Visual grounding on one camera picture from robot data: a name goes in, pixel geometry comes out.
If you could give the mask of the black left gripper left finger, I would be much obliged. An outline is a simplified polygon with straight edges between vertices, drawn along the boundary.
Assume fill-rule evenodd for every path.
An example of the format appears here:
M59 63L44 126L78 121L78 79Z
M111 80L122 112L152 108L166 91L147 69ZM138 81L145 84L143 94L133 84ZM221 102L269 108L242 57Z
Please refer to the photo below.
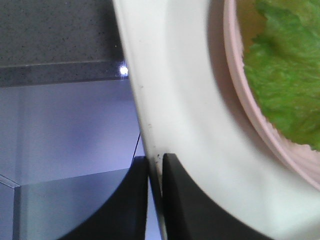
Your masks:
M108 200L62 240L144 240L148 211L148 160L134 158Z

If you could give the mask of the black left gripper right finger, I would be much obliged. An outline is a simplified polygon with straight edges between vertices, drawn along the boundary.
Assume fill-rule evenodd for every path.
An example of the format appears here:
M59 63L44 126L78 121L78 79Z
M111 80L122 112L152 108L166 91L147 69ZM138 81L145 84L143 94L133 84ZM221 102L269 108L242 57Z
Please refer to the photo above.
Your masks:
M162 159L162 201L170 240L268 239L210 199L174 153Z

